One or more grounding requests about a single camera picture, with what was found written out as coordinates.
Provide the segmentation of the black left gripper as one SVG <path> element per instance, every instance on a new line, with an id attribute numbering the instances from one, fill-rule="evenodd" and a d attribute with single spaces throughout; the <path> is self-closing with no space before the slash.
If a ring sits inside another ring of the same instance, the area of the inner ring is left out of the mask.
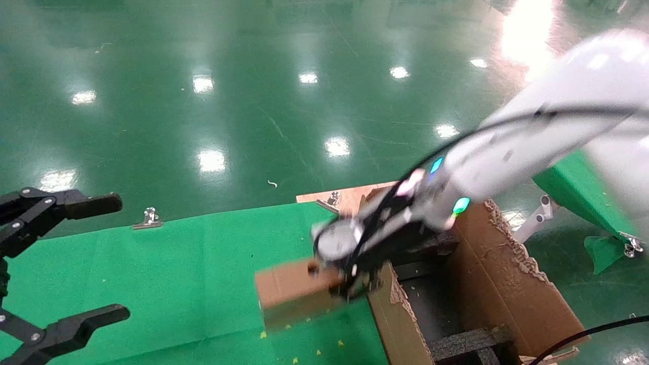
<path id="1" fill-rule="evenodd" d="M 81 220 L 119 212 L 118 194 L 88 197 L 79 190 L 60 192 L 24 188 L 1 197 L 0 300 L 8 295 L 9 264 L 35 241 L 64 220 Z M 21 341 L 21 346 L 2 364 L 47 364 L 87 346 L 93 333 L 104 326 L 125 321 L 130 310 L 120 304 L 64 317 L 46 328 L 39 328 L 6 309 L 1 311 L 1 330 Z"/>

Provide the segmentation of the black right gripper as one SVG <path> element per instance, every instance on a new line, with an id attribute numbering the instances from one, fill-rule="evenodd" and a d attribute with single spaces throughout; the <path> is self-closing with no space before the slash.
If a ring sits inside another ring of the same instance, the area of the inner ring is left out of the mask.
<path id="1" fill-rule="evenodd" d="M 425 274 L 443 264 L 443 232 L 428 227 L 412 212 L 409 197 L 392 196 L 384 202 L 385 196 L 363 196 L 350 222 L 350 276 L 334 276 L 330 295 L 336 301 L 351 303 L 382 288 L 384 263 L 396 267 L 422 263 Z"/>

